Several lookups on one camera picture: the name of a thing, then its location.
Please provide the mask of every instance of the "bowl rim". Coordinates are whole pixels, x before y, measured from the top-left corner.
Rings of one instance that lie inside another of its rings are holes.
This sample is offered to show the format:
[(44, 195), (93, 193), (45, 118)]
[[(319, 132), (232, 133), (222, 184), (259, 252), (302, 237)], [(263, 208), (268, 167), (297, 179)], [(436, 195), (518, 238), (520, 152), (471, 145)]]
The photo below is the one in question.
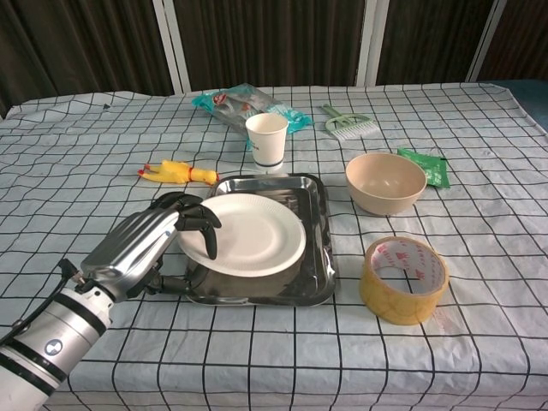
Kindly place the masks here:
[[(407, 162), (409, 164), (412, 164), (416, 169), (420, 170), (420, 172), (422, 173), (422, 175), (424, 176), (424, 183), (422, 184), (422, 187), (419, 191), (417, 191), (416, 193), (414, 194), (410, 194), (410, 195), (406, 195), (404, 197), (383, 197), (383, 196), (380, 196), (380, 195), (376, 195), (376, 194), (372, 194), (366, 190), (362, 190), (360, 188), (357, 188), (351, 181), (350, 179), (348, 178), (348, 167), (350, 167), (350, 165), (355, 161), (357, 160), (358, 158), (363, 158), (363, 157), (366, 157), (366, 156), (390, 156), (390, 157), (397, 157), (398, 159), (401, 159), (403, 160), (404, 162)], [(425, 191), (425, 188), (426, 188), (426, 185), (428, 184), (428, 178), (426, 177), (426, 173), (425, 171), (414, 161), (408, 159), (408, 158), (405, 158), (403, 156), (398, 156), (397, 154), (394, 154), (393, 152), (365, 152), (363, 154), (360, 154), (359, 156), (356, 156), (354, 158), (352, 158), (346, 168), (344, 169), (344, 175), (346, 176), (346, 181), (348, 182), (348, 185), (352, 186), (352, 188), (358, 190), (360, 193), (363, 193), (363, 194), (367, 194), (375, 199), (380, 199), (380, 200), (407, 200), (407, 199), (412, 199), (413, 197), (417, 196), (417, 195), (420, 195), (423, 191)]]

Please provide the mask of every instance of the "green brush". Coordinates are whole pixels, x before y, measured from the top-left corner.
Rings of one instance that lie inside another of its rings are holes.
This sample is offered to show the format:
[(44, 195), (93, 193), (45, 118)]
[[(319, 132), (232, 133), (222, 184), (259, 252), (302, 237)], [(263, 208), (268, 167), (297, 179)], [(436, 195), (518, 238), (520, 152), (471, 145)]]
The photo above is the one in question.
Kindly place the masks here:
[(328, 104), (322, 105), (322, 109), (331, 116), (325, 123), (329, 133), (340, 141), (358, 140), (378, 134), (381, 138), (380, 128), (368, 116), (361, 114), (341, 114)]

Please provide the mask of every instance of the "beige bowl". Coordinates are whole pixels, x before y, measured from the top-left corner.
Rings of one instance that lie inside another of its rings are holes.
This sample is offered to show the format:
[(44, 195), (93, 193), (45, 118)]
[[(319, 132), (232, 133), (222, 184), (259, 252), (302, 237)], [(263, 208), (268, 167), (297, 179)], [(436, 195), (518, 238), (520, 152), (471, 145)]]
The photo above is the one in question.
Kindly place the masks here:
[(346, 168), (346, 181), (352, 199), (364, 210), (381, 216), (409, 208), (426, 187), (421, 167), (388, 152), (353, 158)]

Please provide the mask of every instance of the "white paper plate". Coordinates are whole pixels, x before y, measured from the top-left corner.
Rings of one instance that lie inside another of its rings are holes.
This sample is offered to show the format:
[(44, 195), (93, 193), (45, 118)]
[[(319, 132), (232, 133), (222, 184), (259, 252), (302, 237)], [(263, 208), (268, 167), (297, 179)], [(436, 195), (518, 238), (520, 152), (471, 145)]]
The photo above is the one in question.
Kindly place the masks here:
[(207, 257), (199, 231), (183, 231), (185, 254), (205, 267), (238, 277), (263, 277), (294, 264), (307, 243), (301, 220), (280, 203), (254, 194), (225, 194), (204, 200), (223, 227), (217, 234), (217, 258)]

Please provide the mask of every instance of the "white paper cup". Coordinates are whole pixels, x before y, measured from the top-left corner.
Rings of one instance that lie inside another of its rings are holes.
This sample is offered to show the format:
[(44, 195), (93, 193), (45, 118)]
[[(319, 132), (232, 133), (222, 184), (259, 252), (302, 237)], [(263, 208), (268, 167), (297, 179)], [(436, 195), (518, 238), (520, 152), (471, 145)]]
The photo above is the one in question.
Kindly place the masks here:
[(277, 113), (261, 113), (246, 121), (253, 148), (253, 160), (263, 171), (275, 171), (283, 165), (288, 121)]

